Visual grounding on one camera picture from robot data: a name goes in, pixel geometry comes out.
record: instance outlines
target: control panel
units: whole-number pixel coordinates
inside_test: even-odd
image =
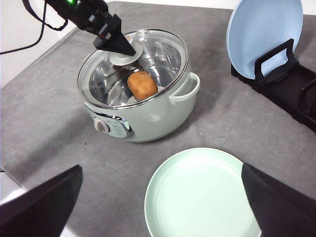
[[[129,123],[118,116],[100,114],[87,107],[94,121],[94,128],[112,137],[126,138],[132,134]]]

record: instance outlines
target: pot handle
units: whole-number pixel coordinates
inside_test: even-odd
[[[187,76],[186,80],[188,80],[188,79],[195,80],[197,82],[197,85],[188,94],[175,96],[182,89],[182,86],[179,87],[172,95],[169,96],[169,100],[170,100],[170,103],[172,105],[175,105],[176,103],[181,102],[181,101],[188,100],[188,99],[192,98],[193,96],[195,96],[198,93],[198,90],[199,90],[199,88],[201,86],[201,82],[200,82],[200,79],[199,79],[198,75],[196,75],[195,73],[190,73]]]

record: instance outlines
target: black triangular object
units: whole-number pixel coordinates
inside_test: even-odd
[[[136,53],[121,32],[116,32],[108,41],[106,41],[106,43],[103,43],[103,40],[100,37],[97,37],[93,44],[100,50],[122,53],[130,56],[133,56]]]
[[[265,237],[316,237],[316,201],[244,164],[242,181]]]
[[[0,206],[0,236],[58,237],[82,184],[79,165]]]

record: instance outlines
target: light blue plate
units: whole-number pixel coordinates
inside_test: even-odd
[[[295,50],[303,27],[300,0],[241,0],[230,18],[226,44],[235,69],[255,79],[255,61],[270,50],[294,39]],[[285,50],[262,64],[263,75],[287,61]]]
[[[242,162],[211,148],[182,151],[154,173],[145,195],[152,237],[259,237]]]

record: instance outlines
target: gray tablecloth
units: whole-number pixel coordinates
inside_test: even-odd
[[[30,189],[82,165],[83,186],[68,221],[82,237],[148,237],[143,203],[150,177],[168,157],[194,147],[231,153],[316,198],[316,134],[230,75],[225,37],[231,10],[109,6],[124,32],[161,28],[186,42],[202,84],[191,116],[150,143],[96,132],[77,90],[94,36],[75,30],[1,90],[1,167],[8,174]],[[315,29],[316,16],[305,16],[295,53],[314,71]]]

